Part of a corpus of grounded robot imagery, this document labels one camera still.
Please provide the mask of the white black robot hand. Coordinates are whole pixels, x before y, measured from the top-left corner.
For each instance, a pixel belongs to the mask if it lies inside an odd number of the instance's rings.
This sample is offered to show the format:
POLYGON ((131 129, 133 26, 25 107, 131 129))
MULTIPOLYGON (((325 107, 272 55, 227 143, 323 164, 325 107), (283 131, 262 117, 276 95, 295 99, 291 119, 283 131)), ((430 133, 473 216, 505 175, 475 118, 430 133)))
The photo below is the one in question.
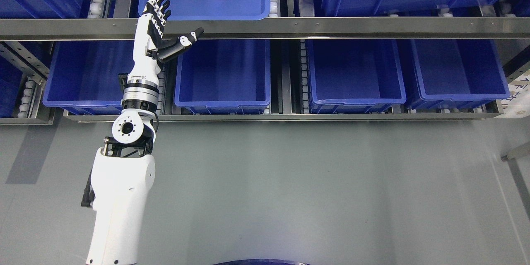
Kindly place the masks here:
POLYGON ((183 54, 204 33, 199 27, 172 40, 163 40, 164 29, 171 15, 169 0, 147 0, 137 20, 134 39, 134 67, 128 83, 158 84, 161 65, 183 54))

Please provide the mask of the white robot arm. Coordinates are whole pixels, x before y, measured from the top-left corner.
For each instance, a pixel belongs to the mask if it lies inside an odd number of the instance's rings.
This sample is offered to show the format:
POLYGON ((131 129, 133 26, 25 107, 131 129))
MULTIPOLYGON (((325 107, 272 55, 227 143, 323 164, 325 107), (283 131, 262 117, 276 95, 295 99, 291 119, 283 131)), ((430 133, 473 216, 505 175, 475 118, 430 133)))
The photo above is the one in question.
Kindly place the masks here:
POLYGON ((154 184, 157 75, 129 74, 123 109, 98 148, 82 205, 96 212, 87 265, 137 264, 142 220, 154 184))

